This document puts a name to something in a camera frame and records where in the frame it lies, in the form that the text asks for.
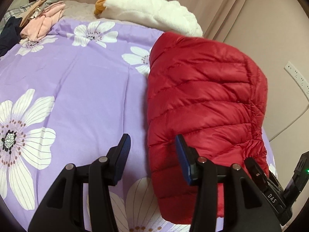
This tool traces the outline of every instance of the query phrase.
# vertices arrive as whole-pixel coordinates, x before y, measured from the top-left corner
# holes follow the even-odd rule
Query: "purple bed sheet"
[[[66,164],[90,164],[129,133],[123,178],[110,188],[119,231],[189,230],[161,217],[148,170],[149,53],[161,34],[111,21],[64,19],[41,41],[18,44],[1,58],[0,195],[25,229]],[[84,216],[91,230],[87,186]],[[218,230],[222,224],[219,218]]]

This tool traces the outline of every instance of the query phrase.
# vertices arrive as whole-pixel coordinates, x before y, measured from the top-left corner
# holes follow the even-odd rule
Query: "orange plush part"
[[[95,15],[101,14],[106,9],[106,7],[104,6],[105,1],[106,0],[97,0],[96,1],[95,10],[93,12]]]

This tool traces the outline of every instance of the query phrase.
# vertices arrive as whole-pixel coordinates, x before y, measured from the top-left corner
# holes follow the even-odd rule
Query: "silver screw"
[[[107,158],[106,156],[102,156],[102,157],[100,157],[98,160],[99,160],[99,162],[101,162],[101,163],[105,163],[105,162],[108,161],[108,158]]]
[[[205,157],[198,157],[198,158],[197,158],[197,161],[198,161],[199,163],[205,163],[205,162],[207,161],[207,159],[206,159]]]
[[[238,171],[238,170],[241,169],[241,166],[239,164],[235,163],[235,164],[232,165],[232,168]]]
[[[71,170],[71,169],[73,169],[73,167],[74,167],[74,165],[72,163],[65,166],[66,170]]]

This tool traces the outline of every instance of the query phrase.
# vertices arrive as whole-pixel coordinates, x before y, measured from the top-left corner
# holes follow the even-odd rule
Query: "plaid fabric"
[[[27,8],[29,8],[32,4],[34,4],[35,2],[31,2],[28,4],[25,4],[23,6],[20,6],[18,8],[12,9],[12,10],[8,10],[4,17],[2,18],[1,22],[0,22],[0,33],[2,32],[5,24],[7,23],[7,20],[9,20],[10,17],[18,17],[18,15],[20,15],[21,13],[25,12],[27,10]]]

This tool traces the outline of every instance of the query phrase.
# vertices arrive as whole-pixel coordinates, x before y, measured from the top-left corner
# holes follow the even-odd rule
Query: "white power strip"
[[[291,75],[291,77],[298,84],[299,88],[305,94],[309,101],[309,84],[304,76],[296,69],[296,67],[289,61],[284,69]]]

